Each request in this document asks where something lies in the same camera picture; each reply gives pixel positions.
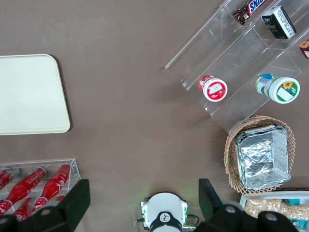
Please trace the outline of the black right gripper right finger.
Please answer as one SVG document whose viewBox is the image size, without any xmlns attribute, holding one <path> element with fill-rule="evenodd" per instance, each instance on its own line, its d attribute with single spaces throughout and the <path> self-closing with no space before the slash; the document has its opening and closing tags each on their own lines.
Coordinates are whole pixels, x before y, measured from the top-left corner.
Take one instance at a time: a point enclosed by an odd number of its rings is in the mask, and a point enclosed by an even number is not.
<svg viewBox="0 0 309 232">
<path fill-rule="evenodd" d="M 205 221 L 196 227 L 196 232 L 297 231 L 280 213 L 263 211 L 254 218 L 232 204 L 223 204 L 208 179 L 199 179 L 198 202 Z"/>
</svg>

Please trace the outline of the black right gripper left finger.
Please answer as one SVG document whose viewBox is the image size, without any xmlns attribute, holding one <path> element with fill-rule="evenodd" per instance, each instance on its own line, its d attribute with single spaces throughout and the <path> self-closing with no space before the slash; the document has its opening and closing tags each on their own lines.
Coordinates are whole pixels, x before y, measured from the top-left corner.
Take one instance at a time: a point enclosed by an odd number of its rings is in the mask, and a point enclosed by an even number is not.
<svg viewBox="0 0 309 232">
<path fill-rule="evenodd" d="M 18 222 L 14 215 L 1 216 L 0 230 L 2 232 L 73 232 L 89 206 L 89 180 L 81 179 L 56 206 L 44 207 L 21 222 Z"/>
</svg>

